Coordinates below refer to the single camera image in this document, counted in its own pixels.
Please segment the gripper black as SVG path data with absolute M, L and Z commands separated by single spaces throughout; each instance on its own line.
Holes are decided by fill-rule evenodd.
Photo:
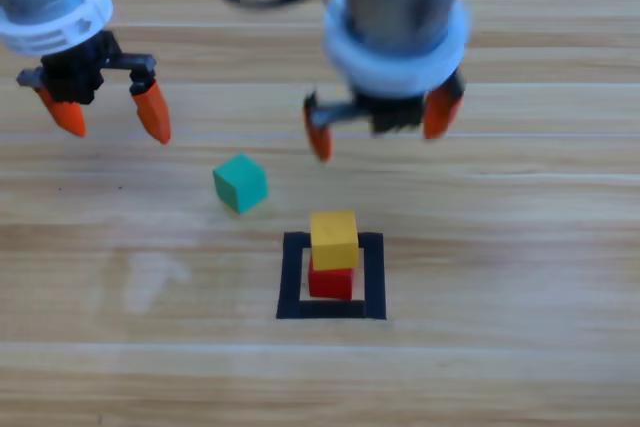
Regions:
M 66 132 L 86 136 L 81 105 L 89 105 L 104 83 L 103 69 L 129 71 L 130 93 L 146 132 L 161 144 L 171 139 L 169 108 L 155 78 L 151 54 L 125 53 L 112 31 L 101 30 L 85 42 L 63 52 L 45 55 L 35 69 L 16 78 L 21 87 L 38 94 L 54 122 Z
M 424 138 L 436 140 L 447 133 L 462 103 L 462 95 L 454 95 L 444 86 L 427 96 L 398 98 L 355 90 L 349 99 L 328 103 L 320 103 L 316 92 L 312 92 L 303 102 L 304 124 L 311 150 L 320 162 L 327 163 L 333 154 L 329 128 L 333 124 L 366 119 L 371 133 L 379 135 L 415 129 L 423 121 Z

